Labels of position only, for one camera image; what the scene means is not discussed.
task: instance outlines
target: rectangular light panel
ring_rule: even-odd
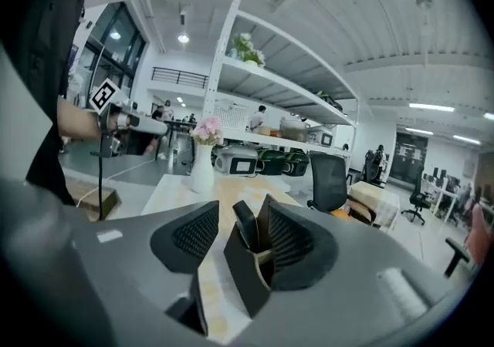
[[[433,135],[433,132],[429,132],[428,130],[420,130],[420,129],[413,129],[413,128],[405,128],[408,132],[415,132],[415,133],[423,133],[423,134],[430,134]]]
[[[453,137],[457,140],[465,141],[466,143],[477,144],[478,146],[482,144],[478,140],[469,139],[468,137],[456,136],[456,135],[454,135]]]
[[[410,103],[409,106],[413,109],[436,109],[438,111],[455,111],[455,107],[436,106],[435,104]]]

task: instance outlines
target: white vase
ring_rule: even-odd
[[[215,173],[211,163],[213,146],[198,144],[191,172],[191,189],[198,194],[209,192],[215,184]]]

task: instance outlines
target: orange seat cushion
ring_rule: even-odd
[[[350,220],[350,216],[347,214],[347,212],[340,208],[338,210],[331,211],[331,214],[335,217],[343,218],[344,220]]]

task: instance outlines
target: person's arm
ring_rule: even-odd
[[[87,110],[80,109],[65,99],[59,97],[57,103],[57,122],[60,136],[71,137],[73,139],[99,139],[100,126],[97,115]],[[127,117],[127,125],[130,124],[130,117]],[[108,128],[117,128],[117,116],[111,116]]]

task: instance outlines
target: white sticker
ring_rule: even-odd
[[[249,171],[250,170],[250,162],[238,162],[237,163],[237,171]]]
[[[113,229],[112,231],[105,231],[96,234],[100,243],[107,243],[118,238],[123,237],[122,232]]]
[[[118,91],[118,86],[111,79],[105,79],[100,88],[90,97],[90,105],[100,115]]]

